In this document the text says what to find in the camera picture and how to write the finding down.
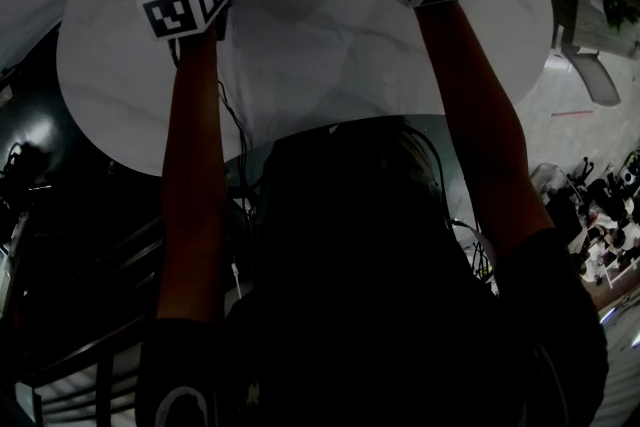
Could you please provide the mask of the person's right forearm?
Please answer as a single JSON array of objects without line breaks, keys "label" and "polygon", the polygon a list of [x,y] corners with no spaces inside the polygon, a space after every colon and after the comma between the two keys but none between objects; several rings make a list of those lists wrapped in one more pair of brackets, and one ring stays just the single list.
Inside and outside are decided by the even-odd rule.
[{"label": "person's right forearm", "polygon": [[529,179],[520,120],[460,5],[415,14],[476,218],[504,261],[552,226]]}]

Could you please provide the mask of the person's black shirt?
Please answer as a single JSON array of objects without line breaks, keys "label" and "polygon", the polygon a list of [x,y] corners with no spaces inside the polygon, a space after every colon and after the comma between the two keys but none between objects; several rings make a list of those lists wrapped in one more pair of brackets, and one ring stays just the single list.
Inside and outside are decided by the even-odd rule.
[{"label": "person's black shirt", "polygon": [[137,427],[590,427],[607,341],[551,227],[510,237],[496,291],[449,230],[419,139],[378,118],[277,143],[254,287],[218,327],[148,332]]}]

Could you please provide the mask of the black office chair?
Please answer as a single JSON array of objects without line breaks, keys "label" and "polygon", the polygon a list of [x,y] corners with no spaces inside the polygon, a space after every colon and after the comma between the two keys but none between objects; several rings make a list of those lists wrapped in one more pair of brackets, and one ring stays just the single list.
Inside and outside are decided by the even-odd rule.
[{"label": "black office chair", "polygon": [[597,178],[587,186],[587,196],[595,202],[613,221],[629,217],[627,197],[612,172],[605,178]]}]

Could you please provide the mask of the potted green plant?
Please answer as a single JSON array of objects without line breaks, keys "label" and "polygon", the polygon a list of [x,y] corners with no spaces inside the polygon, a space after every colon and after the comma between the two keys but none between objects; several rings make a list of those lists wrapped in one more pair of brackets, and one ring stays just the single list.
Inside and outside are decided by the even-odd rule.
[{"label": "potted green plant", "polygon": [[640,22],[640,10],[623,0],[603,0],[604,14],[610,28],[619,32],[623,25]]}]

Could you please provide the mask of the white round table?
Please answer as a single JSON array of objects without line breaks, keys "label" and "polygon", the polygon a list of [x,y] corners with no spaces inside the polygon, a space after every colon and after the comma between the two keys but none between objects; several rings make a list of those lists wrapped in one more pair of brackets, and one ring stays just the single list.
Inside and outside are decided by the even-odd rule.
[{"label": "white round table", "polygon": [[[551,0],[461,0],[513,102],[544,69]],[[414,13],[399,0],[234,0],[218,47],[224,154],[331,123],[438,114]],[[85,136],[113,160],[162,171],[175,66],[137,0],[69,0],[56,68]]]}]

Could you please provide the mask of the person's left forearm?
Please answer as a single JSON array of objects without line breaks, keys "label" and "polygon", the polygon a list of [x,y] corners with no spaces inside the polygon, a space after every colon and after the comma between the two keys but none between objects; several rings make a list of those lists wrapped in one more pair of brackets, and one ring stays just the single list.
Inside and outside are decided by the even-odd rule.
[{"label": "person's left forearm", "polygon": [[226,202],[216,30],[179,47],[162,170],[166,252],[157,316],[216,325],[224,319]]}]

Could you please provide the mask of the clear white chair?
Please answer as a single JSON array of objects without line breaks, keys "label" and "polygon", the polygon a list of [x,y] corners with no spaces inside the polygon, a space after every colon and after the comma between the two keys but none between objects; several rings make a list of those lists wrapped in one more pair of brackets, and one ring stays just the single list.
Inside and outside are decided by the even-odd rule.
[{"label": "clear white chair", "polygon": [[556,164],[543,162],[531,173],[530,181],[544,204],[561,190],[567,190],[568,195],[576,193],[573,183],[568,175]]}]

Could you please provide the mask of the white office chair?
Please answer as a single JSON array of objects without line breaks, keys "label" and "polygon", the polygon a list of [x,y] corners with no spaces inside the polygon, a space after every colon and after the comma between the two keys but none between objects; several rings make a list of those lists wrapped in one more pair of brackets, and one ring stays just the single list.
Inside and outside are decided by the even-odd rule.
[{"label": "white office chair", "polygon": [[578,46],[566,43],[565,27],[560,24],[554,27],[553,49],[578,73],[594,104],[613,108],[621,103],[621,97],[611,76],[599,60],[598,51],[582,53]]}]

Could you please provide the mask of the wooden staircase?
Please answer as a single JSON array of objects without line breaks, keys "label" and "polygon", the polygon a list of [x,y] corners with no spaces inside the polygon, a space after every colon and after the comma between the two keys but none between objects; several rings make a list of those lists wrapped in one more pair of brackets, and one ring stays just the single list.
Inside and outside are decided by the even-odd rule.
[{"label": "wooden staircase", "polygon": [[33,214],[11,249],[0,427],[134,427],[139,352],[164,254],[159,214]]}]

